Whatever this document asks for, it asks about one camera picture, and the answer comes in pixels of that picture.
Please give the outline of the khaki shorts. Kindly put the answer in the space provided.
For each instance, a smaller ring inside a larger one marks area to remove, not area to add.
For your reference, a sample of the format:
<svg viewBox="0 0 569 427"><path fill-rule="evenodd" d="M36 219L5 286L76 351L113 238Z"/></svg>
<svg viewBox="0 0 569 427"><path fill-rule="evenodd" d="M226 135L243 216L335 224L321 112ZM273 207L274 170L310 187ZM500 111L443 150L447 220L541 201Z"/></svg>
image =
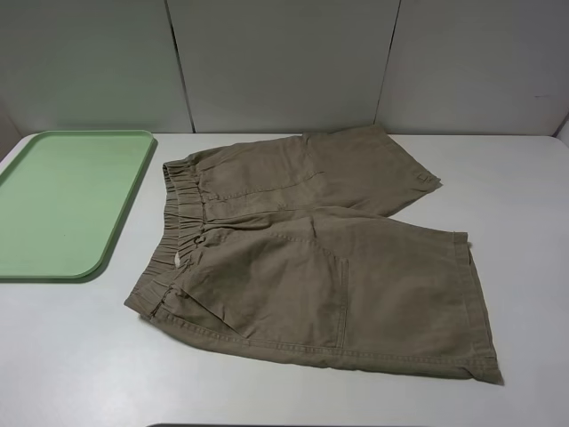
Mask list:
<svg viewBox="0 0 569 427"><path fill-rule="evenodd" d="M441 181L371 125L163 166L164 234L125 305L201 350L503 379L464 232L395 214Z"/></svg>

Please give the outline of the green plastic tray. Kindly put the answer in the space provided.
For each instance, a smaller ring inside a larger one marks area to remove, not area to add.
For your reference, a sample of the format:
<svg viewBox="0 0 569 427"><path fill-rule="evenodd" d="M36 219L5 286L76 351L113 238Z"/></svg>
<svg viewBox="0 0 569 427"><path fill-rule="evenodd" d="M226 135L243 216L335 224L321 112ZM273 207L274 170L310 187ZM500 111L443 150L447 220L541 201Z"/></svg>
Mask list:
<svg viewBox="0 0 569 427"><path fill-rule="evenodd" d="M1 277L76 279L97 270L154 147L147 131L33 136L1 173Z"/></svg>

